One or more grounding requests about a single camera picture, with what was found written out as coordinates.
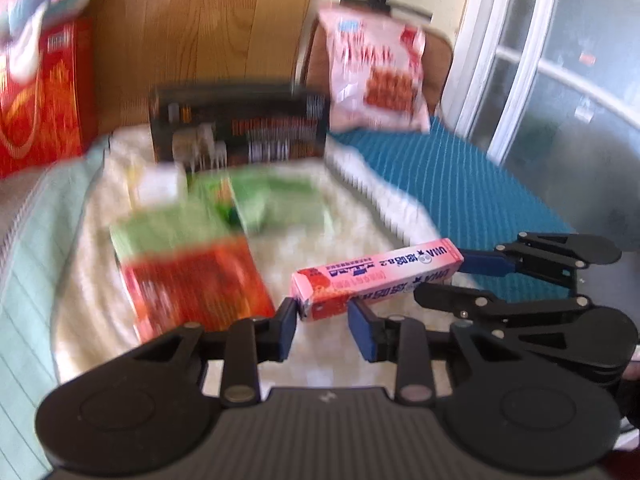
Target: pink candy box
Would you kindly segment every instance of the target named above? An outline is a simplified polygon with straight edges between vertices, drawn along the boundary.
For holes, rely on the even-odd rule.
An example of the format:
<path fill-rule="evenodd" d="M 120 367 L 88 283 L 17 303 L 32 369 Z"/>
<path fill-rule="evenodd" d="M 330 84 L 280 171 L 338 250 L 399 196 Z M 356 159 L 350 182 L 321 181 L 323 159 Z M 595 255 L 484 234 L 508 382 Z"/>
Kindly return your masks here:
<path fill-rule="evenodd" d="M 291 277 L 291 295 L 302 305 L 302 316 L 323 319 L 346 312 L 347 301 L 367 303 L 412 292 L 420 283 L 450 278 L 464 258 L 443 238 L 414 247 L 366 256 L 323 267 L 300 269 Z"/>

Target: food packaging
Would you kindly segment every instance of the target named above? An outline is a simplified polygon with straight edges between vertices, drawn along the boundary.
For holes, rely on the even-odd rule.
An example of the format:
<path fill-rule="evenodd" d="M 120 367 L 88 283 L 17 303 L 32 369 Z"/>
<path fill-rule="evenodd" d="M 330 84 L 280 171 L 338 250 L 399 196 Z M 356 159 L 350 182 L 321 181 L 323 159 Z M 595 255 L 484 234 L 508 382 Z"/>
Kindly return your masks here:
<path fill-rule="evenodd" d="M 187 176 L 179 164 L 132 166 L 127 187 L 134 210 L 169 205 L 187 197 Z"/>
<path fill-rule="evenodd" d="M 135 213 L 111 240 L 142 342 L 188 321 L 220 331 L 274 314 L 246 239 L 201 200 Z"/>
<path fill-rule="evenodd" d="M 322 194 L 310 180 L 276 174 L 268 166 L 198 173 L 191 179 L 190 193 L 247 235 L 331 227 Z"/>
<path fill-rule="evenodd" d="M 448 238 L 322 267 L 300 269 L 290 294 L 300 301 L 303 319 L 343 314 L 351 298 L 366 303 L 413 292 L 421 283 L 450 278 L 464 258 Z"/>
<path fill-rule="evenodd" d="M 97 136 L 91 24 L 46 32 L 33 80 L 20 84 L 0 54 L 0 178 L 82 155 Z"/>
<path fill-rule="evenodd" d="M 322 157 L 329 98 L 289 83 L 161 86 L 149 117 L 156 161 L 195 173 Z"/>
<path fill-rule="evenodd" d="M 425 33 L 388 16 L 340 6 L 321 9 L 319 19 L 329 54 L 331 130 L 428 132 Z"/>

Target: red gift box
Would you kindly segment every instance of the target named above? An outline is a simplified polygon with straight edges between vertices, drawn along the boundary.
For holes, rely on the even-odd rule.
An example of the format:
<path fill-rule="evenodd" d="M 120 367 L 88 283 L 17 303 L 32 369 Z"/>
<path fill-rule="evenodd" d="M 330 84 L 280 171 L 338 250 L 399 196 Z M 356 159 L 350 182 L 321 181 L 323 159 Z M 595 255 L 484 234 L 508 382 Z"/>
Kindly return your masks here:
<path fill-rule="evenodd" d="M 40 38 L 33 81 L 12 81 L 0 55 L 0 178 L 81 155 L 97 136 L 91 22 L 81 18 Z"/>

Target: dark product box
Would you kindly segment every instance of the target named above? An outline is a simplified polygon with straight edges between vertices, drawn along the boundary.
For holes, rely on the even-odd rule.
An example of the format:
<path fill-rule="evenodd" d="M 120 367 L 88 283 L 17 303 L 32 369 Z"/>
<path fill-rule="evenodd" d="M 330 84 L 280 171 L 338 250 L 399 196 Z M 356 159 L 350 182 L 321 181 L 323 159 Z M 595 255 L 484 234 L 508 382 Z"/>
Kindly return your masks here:
<path fill-rule="evenodd" d="M 324 155 L 330 99 L 291 83 L 156 87 L 149 98 L 156 161 L 187 172 Z"/>

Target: teal fabric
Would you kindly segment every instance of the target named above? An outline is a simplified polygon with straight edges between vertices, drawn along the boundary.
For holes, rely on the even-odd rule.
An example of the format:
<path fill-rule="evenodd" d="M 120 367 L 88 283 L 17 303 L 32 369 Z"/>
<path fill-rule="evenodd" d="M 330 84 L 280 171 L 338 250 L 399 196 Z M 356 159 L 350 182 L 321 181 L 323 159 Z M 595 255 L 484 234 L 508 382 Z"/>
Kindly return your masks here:
<path fill-rule="evenodd" d="M 50 469 L 34 432 L 36 407 L 58 384 L 51 352 L 56 288 L 104 145 L 44 174 L 21 221 L 0 290 L 0 479 L 36 480 Z"/>
<path fill-rule="evenodd" d="M 334 138 L 356 148 L 380 177 L 418 199 L 441 235 L 457 247 L 490 250 L 515 240 L 520 231 L 572 231 L 511 174 L 437 119 L 429 135 L 357 130 Z M 517 274 L 475 278 L 507 301 L 567 295 L 564 288 Z"/>

